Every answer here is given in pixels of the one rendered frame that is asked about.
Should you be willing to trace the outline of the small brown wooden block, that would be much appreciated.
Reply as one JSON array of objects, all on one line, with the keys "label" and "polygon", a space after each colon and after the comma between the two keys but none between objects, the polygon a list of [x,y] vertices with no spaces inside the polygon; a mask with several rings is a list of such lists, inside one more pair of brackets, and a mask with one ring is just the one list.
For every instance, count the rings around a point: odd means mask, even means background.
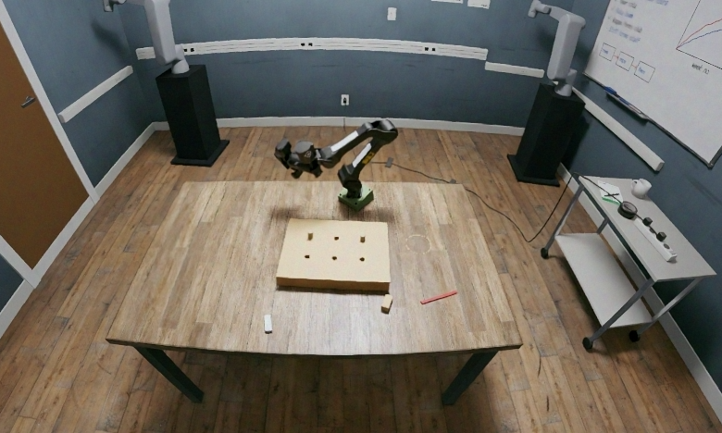
[{"label": "small brown wooden block", "polygon": [[380,310],[383,310],[383,311],[388,312],[388,310],[389,310],[389,308],[390,308],[390,305],[391,305],[391,303],[392,303],[392,297],[393,297],[393,296],[386,294],[386,296],[385,296],[385,298],[384,298],[384,300],[383,300],[383,303],[382,303],[382,305],[381,305]]}]

